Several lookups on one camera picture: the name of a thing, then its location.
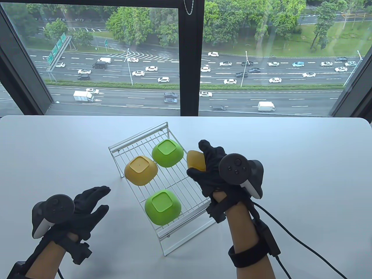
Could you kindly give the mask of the person's right hand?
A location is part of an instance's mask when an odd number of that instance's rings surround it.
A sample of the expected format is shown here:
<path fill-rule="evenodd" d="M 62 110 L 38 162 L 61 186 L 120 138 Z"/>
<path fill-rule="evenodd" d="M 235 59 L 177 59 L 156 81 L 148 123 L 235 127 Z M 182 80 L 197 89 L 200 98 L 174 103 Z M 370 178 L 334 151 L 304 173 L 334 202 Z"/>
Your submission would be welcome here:
<path fill-rule="evenodd" d="M 215 203 L 222 202 L 225 198 L 233 200 L 234 203 L 249 200 L 251 196 L 240 185 L 226 182 L 219 174 L 219 163 L 227 154 L 221 147 L 213 147 L 209 141 L 199 141 L 199 149 L 204 155 L 206 171 L 189 168 L 187 175 L 197 182 L 205 197 L 214 200 Z"/>

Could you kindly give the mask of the person's left hand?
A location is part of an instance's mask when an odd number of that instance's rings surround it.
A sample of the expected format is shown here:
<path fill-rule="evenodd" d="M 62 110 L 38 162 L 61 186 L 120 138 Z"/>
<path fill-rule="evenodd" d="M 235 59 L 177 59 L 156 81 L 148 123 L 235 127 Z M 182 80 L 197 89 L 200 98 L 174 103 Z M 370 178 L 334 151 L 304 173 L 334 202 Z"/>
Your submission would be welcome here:
<path fill-rule="evenodd" d="M 74 198 L 74 213 L 67 221 L 54 225 L 44 235 L 42 240 L 60 243 L 62 239 L 69 238 L 73 242 L 88 240 L 92 230 L 102 220 L 109 210 L 108 205 L 94 208 L 98 202 L 110 193 L 107 186 L 93 187 L 83 191 Z"/>

